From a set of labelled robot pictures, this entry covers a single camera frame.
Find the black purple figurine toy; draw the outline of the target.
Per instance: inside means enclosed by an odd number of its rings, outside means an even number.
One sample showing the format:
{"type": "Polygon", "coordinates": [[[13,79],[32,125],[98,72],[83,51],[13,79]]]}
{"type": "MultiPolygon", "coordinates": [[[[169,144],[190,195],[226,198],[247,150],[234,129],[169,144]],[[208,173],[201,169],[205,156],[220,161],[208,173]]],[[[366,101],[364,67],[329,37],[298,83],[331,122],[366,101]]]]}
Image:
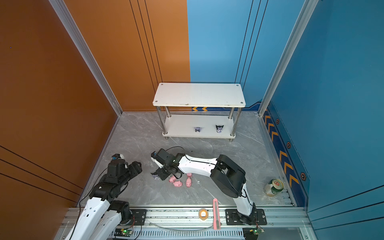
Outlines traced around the black purple figurine toy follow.
{"type": "Polygon", "coordinates": [[[216,125],[216,131],[217,133],[222,133],[224,129],[224,125],[216,125]]]}

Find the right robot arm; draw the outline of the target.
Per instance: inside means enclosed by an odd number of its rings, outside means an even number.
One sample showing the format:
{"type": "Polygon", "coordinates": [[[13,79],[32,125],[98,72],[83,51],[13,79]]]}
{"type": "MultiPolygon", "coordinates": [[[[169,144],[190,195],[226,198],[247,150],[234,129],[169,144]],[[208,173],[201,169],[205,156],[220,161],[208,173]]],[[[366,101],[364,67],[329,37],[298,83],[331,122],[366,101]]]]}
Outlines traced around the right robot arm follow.
{"type": "Polygon", "coordinates": [[[182,153],[174,156],[160,149],[151,153],[151,160],[159,167],[153,176],[163,181],[169,176],[178,180],[187,174],[211,178],[225,195],[233,198],[238,220],[246,225],[256,224],[256,205],[247,190],[246,172],[226,155],[219,155],[215,159],[202,159],[182,153]]]}

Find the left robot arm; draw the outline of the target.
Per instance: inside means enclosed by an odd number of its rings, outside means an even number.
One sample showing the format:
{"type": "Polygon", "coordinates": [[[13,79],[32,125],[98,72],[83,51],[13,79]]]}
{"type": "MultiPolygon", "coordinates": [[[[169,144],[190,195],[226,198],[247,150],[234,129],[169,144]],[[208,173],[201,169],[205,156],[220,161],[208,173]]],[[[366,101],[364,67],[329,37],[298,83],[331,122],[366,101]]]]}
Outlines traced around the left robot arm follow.
{"type": "Polygon", "coordinates": [[[128,202],[117,197],[126,189],[130,180],[139,175],[142,164],[116,155],[110,161],[99,182],[92,188],[89,199],[77,221],[66,237],[67,240],[106,240],[123,221],[130,221],[128,202]]]}

